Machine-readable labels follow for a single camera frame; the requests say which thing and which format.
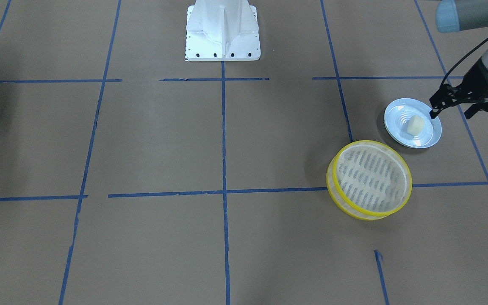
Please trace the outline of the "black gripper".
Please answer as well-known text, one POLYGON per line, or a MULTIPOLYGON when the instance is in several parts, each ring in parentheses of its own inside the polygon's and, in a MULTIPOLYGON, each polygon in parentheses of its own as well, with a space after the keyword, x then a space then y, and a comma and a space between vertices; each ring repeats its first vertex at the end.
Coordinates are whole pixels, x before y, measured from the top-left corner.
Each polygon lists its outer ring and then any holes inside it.
POLYGON ((460 86, 440 85, 429 98, 429 102, 431 119, 436 119, 443 110, 460 104, 470 104, 464 112, 466 120, 480 111, 488 112, 488 69, 482 59, 478 60, 464 75, 460 86))

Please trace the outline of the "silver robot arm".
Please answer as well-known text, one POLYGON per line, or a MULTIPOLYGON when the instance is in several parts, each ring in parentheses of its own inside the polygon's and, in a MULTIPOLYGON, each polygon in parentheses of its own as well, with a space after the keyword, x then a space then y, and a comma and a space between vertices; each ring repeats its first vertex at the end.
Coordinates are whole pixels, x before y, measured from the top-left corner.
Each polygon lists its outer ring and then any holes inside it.
MULTIPOLYGON (((488 0, 442 0, 436 8, 436 29, 453 33, 488 27, 488 0)), ((445 74, 439 89, 430 97, 430 117, 435 119, 442 110, 459 104, 469 104, 465 118, 477 112, 488 112, 488 50, 463 76, 457 86, 446 83, 445 74)))

